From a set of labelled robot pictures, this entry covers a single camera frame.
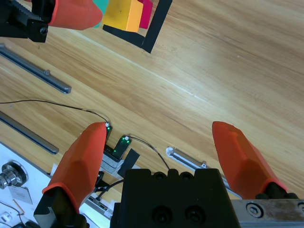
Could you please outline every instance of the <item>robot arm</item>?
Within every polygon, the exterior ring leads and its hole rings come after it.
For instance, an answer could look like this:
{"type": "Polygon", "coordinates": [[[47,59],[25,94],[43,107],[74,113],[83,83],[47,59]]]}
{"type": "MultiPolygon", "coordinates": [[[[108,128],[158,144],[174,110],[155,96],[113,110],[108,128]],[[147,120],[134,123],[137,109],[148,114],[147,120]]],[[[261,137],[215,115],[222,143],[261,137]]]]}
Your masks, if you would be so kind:
{"type": "Polygon", "coordinates": [[[42,228],[88,227],[79,207],[94,189],[105,139],[105,123],[93,123],[65,152],[34,212],[42,228]]]}
{"type": "Polygon", "coordinates": [[[0,37],[45,42],[48,26],[84,30],[103,17],[93,0],[32,0],[32,11],[16,0],[0,2],[0,37]]]}

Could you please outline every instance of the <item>wood grain surface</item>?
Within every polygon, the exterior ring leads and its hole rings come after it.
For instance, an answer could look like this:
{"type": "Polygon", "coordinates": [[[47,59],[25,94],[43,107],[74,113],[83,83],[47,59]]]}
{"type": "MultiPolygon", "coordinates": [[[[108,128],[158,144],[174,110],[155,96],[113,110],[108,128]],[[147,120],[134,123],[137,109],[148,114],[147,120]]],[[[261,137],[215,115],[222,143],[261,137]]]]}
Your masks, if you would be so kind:
{"type": "MultiPolygon", "coordinates": [[[[45,44],[0,38],[9,49],[72,86],[64,95],[0,58],[0,101],[47,99],[94,109],[114,127],[109,145],[133,133],[219,168],[213,121],[241,129],[291,192],[304,197],[304,2],[174,0],[151,54],[99,29],[50,28],[45,44]]],[[[51,104],[0,110],[60,149],[53,156],[0,123],[0,140],[50,171],[95,115],[51,104]]],[[[166,167],[132,142],[137,165],[166,167]]],[[[115,181],[106,175],[105,181],[115,181]]],[[[120,200],[122,185],[104,195],[120,200]]]]}

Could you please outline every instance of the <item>wooden block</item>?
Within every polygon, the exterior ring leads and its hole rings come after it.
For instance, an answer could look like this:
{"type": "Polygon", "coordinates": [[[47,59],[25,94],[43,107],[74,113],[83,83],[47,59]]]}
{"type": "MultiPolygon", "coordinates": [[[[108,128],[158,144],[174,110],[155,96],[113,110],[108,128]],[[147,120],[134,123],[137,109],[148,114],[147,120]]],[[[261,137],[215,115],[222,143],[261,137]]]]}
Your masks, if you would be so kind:
{"type": "Polygon", "coordinates": [[[102,23],[129,32],[137,32],[143,4],[138,0],[110,0],[102,23]]]}
{"type": "Polygon", "coordinates": [[[150,0],[138,0],[138,1],[143,4],[142,17],[139,27],[147,29],[149,27],[150,17],[152,14],[153,3],[150,2],[150,0]]]}

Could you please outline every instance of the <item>metal rod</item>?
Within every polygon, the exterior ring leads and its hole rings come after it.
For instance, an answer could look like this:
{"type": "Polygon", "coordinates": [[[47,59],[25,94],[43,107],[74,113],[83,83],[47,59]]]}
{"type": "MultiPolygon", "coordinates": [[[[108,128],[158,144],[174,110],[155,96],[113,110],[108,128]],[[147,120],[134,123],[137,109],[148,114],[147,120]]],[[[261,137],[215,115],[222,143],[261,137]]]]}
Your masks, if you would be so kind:
{"type": "Polygon", "coordinates": [[[52,76],[49,70],[43,70],[38,66],[28,62],[24,58],[8,50],[4,44],[0,44],[0,55],[5,57],[12,63],[16,64],[17,66],[25,69],[32,75],[41,79],[42,81],[59,90],[60,92],[64,94],[69,94],[71,92],[72,88],[68,84],[52,76]]]}
{"type": "Polygon", "coordinates": [[[30,139],[38,146],[48,151],[49,153],[57,154],[59,152],[59,149],[56,146],[44,140],[39,135],[32,132],[30,129],[26,128],[25,126],[18,123],[14,119],[10,118],[8,115],[4,114],[3,112],[0,112],[0,121],[4,122],[6,125],[10,126],[20,134],[24,135],[25,137],[27,137],[28,139],[30,139]]]}
{"type": "MultiPolygon", "coordinates": [[[[166,149],[166,154],[168,157],[174,159],[178,163],[181,163],[182,165],[186,166],[187,168],[192,169],[193,171],[195,171],[196,169],[208,169],[209,168],[204,161],[200,163],[197,160],[195,160],[194,158],[186,155],[184,152],[180,151],[177,148],[168,147],[166,149]]],[[[221,175],[221,176],[222,176],[222,179],[223,179],[223,182],[224,182],[224,185],[225,185],[227,191],[237,197],[240,197],[239,195],[237,195],[235,192],[233,192],[231,190],[226,177],[224,175],[221,175]]]]}

